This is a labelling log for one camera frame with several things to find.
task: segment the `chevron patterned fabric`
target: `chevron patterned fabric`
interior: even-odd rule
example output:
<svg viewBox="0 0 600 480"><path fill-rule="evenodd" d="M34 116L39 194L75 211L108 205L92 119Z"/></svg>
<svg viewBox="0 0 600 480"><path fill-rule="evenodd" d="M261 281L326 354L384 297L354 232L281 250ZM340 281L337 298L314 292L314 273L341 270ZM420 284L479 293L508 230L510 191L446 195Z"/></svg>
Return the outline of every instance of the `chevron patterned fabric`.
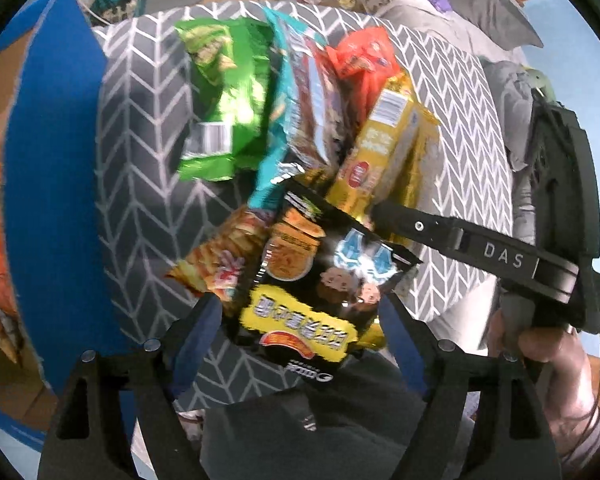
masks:
<svg viewBox="0 0 600 480"><path fill-rule="evenodd" d="M160 337L195 305L165 272L211 236L253 185L181 182L175 171L197 120L189 56L173 24L195 17L264 19L268 5L307 22L337 44L349 31L383 25L418 97L440 118L442 174L429 212L458 216L510 235L511 175L495 106L477 57L424 33L372 16L291 2L225 2L134 18L94 33L109 59L100 91L96 178L100 241L123 333L136 342ZM418 319L438 316L487 274L425 248L418 275L398 293ZM293 386L298 377L262 362L218 333L196 383L179 407L238 402Z"/></svg>

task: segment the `white barcode label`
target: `white barcode label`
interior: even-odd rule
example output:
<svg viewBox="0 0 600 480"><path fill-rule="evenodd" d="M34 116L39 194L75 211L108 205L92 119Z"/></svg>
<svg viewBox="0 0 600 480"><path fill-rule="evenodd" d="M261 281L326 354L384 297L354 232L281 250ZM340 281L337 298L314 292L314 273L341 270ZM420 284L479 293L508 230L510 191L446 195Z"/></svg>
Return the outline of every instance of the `white barcode label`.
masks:
<svg viewBox="0 0 600 480"><path fill-rule="evenodd" d="M400 117L408 101L409 98L407 96L398 94L398 92L382 90L369 120L388 124L392 128L395 128L400 122Z"/></svg>
<svg viewBox="0 0 600 480"><path fill-rule="evenodd" d="M232 126L229 123L200 123L200 155L226 155L232 149Z"/></svg>

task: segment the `gray pillow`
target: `gray pillow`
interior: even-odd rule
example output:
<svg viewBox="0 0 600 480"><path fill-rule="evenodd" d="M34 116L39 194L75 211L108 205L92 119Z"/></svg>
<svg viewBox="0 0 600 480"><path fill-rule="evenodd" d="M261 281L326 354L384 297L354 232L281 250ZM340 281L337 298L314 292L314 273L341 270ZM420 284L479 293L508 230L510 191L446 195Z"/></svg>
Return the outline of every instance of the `gray pillow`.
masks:
<svg viewBox="0 0 600 480"><path fill-rule="evenodd" d="M504 50L543 47L538 34L514 0L449 0L451 7Z"/></svg>

